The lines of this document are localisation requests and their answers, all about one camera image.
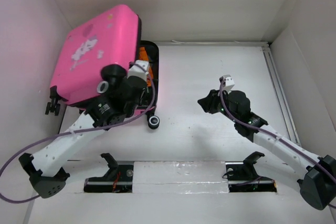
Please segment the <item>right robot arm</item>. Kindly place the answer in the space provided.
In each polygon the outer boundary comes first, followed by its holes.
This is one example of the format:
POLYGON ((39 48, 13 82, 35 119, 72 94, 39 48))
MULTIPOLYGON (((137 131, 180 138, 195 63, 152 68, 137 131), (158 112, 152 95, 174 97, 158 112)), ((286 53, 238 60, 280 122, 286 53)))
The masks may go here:
POLYGON ((197 102, 204 112, 221 113, 234 122, 243 137, 270 151, 291 167, 285 179, 293 184, 306 203, 323 210, 335 199, 335 158, 321 157, 296 145, 251 111, 242 91, 211 90, 197 102))

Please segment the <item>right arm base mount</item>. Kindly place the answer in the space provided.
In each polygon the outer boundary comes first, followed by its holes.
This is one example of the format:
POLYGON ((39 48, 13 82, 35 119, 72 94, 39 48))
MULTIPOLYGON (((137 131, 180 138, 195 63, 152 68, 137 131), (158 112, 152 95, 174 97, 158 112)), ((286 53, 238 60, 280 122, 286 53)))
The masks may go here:
POLYGON ((243 161, 225 162, 222 178, 227 180, 230 193, 277 192, 275 181, 259 176, 255 170, 255 164, 264 156, 261 152, 253 152, 243 161))

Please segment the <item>pink hard-shell suitcase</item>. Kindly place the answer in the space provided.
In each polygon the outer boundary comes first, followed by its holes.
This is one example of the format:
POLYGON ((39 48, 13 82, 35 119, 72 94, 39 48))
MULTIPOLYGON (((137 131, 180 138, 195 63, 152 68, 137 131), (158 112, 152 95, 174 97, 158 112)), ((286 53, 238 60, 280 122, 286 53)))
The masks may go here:
POLYGON ((159 91, 159 48, 141 38, 141 19, 127 5, 117 5, 73 29, 60 52, 50 82, 50 101, 46 114, 58 115, 62 103, 83 113, 104 93, 114 96, 119 85, 109 85, 101 77, 107 65, 120 65, 128 70, 139 60, 140 47, 149 56, 154 78, 146 87, 135 115, 144 113, 150 129, 157 129, 160 119, 155 115, 159 91))

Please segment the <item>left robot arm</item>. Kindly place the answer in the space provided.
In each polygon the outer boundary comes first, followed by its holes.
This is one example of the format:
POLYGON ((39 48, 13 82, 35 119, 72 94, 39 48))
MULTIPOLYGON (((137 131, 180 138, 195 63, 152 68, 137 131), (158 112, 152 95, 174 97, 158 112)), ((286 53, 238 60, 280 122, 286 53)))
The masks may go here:
POLYGON ((149 63, 132 63, 127 78, 121 81, 114 96, 104 93, 90 104, 67 131, 58 134, 45 148, 33 154, 24 153, 19 162, 29 176, 35 192, 49 198, 60 192, 70 178, 63 169, 79 150, 112 127, 122 126, 137 119, 135 111, 147 87, 149 63))

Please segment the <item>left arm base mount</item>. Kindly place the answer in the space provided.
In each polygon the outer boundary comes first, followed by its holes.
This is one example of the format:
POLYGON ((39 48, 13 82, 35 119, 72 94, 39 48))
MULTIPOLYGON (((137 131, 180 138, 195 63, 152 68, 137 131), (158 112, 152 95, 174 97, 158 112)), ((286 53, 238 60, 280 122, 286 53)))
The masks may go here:
POLYGON ((110 153, 100 155, 107 162, 108 170, 104 175, 85 180, 83 191, 86 193, 132 193, 134 162, 118 163, 110 153))

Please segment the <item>orange camouflage garment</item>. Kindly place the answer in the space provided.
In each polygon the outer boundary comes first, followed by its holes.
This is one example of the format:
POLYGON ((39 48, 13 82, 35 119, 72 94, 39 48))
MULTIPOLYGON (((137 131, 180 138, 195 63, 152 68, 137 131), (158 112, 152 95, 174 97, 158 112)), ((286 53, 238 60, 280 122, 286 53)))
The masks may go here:
MULTIPOLYGON (((149 62, 149 56, 146 52, 146 49, 144 47, 140 47, 140 51, 139 51, 139 60, 143 60, 143 61, 147 61, 149 62)), ((153 79, 154 78, 154 74, 152 71, 152 67, 149 66, 149 74, 147 76, 147 85, 148 87, 152 87, 152 82, 150 80, 150 77, 153 79)))

